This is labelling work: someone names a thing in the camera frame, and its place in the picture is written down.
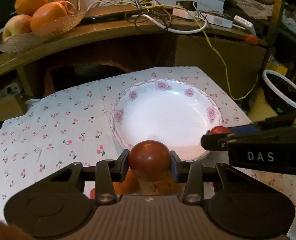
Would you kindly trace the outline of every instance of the white cable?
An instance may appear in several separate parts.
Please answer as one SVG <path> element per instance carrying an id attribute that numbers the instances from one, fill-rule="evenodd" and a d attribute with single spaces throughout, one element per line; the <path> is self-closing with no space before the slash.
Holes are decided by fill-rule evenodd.
<path id="1" fill-rule="evenodd" d="M 145 18 L 151 20 L 155 25 L 157 25 L 158 27 L 160 27 L 162 29 L 166 28 L 166 26 L 164 26 L 161 23 L 157 22 L 154 18 L 150 17 L 149 15 L 142 14 L 141 16 L 144 16 Z M 198 33 L 198 32 L 203 31 L 206 27 L 207 27 L 207 21 L 204 21 L 204 25 L 200 29 L 191 30 L 191 31 L 181 31 L 181 30 L 175 30 L 175 29 L 172 29 L 172 28 L 168 28 L 168 31 L 170 31 L 172 33 L 177 33 L 177 34 L 193 34 L 193 33 Z"/>

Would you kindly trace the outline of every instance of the cloth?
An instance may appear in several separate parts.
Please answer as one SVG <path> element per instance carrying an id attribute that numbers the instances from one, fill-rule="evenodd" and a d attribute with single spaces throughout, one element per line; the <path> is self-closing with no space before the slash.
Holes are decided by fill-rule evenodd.
<path id="1" fill-rule="evenodd" d="M 56 92 L 32 102 L 24 116 L 7 120 L 0 130 L 0 220 L 7 200 L 22 189 L 72 162 L 93 166 L 116 159 L 122 148 L 110 128 L 112 104 L 127 87 L 151 78 L 172 78 L 205 91 L 218 105 L 226 127 L 250 123 L 235 102 L 197 67 L 152 68 L 123 74 Z M 205 167 L 228 162 L 227 152 L 202 160 Z M 289 197 L 296 206 L 296 178 L 241 169 Z M 89 182 L 84 193 L 95 186 Z M 205 182 L 204 196 L 214 194 Z M 289 232 L 296 239 L 296 218 Z"/>

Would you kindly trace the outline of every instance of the tablecloth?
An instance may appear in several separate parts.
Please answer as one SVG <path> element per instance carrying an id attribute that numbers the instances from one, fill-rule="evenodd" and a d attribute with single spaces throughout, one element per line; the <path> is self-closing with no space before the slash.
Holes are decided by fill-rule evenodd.
<path id="1" fill-rule="evenodd" d="M 20 190 L 72 162 L 93 166 L 122 152 L 110 128 L 110 111 L 118 94 L 151 78 L 188 82 L 205 91 L 218 105 L 226 127 L 251 121 L 235 102 L 197 67 L 152 68 L 56 92 L 32 103 L 24 116 L 7 120 L 0 130 L 0 220 L 7 200 Z M 227 152 L 208 155 L 203 165 L 228 162 Z M 289 197 L 296 207 L 296 178 L 241 169 Z M 84 193 L 94 187 L 88 182 Z M 214 194 L 205 183 L 205 197 Z M 288 235 L 296 239 L 296 218 Z"/>

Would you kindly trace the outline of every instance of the floral plate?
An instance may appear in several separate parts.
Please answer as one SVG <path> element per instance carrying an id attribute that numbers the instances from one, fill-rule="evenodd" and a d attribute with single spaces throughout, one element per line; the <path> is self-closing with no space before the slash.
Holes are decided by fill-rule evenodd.
<path id="1" fill-rule="evenodd" d="M 123 148 L 145 140 L 164 143 L 182 160 L 204 158 L 201 137 L 222 116 L 202 90 L 173 79 L 150 79 L 122 92 L 110 115 L 112 131 Z"/>

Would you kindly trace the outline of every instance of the bolt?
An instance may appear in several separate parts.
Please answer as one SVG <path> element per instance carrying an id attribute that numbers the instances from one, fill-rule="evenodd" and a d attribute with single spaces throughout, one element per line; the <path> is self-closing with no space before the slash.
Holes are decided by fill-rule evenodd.
<path id="1" fill-rule="evenodd" d="M 197 203 L 201 200 L 201 196 L 198 194 L 188 194 L 185 197 L 185 200 L 189 203 Z"/>
<path id="2" fill-rule="evenodd" d="M 113 199 L 113 196 L 109 193 L 101 194 L 98 198 L 98 200 L 103 203 L 110 202 L 112 199 Z"/>

